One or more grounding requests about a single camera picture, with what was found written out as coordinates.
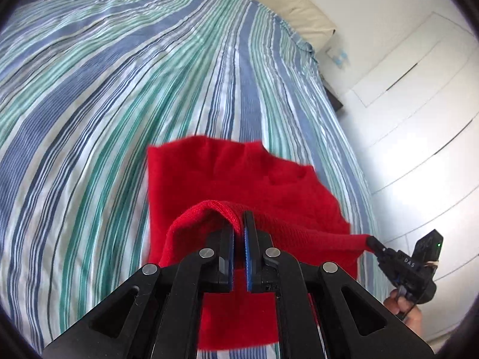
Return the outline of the right hand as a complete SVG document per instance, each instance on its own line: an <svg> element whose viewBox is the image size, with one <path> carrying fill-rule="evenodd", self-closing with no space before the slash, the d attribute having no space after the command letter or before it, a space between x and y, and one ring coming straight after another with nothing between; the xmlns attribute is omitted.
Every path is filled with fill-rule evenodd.
<svg viewBox="0 0 479 359"><path fill-rule="evenodd" d="M390 292L383 305L394 315L402 314L404 316L403 322L417 335L422 336L423 313L404 296L399 296L397 289Z"/></svg>

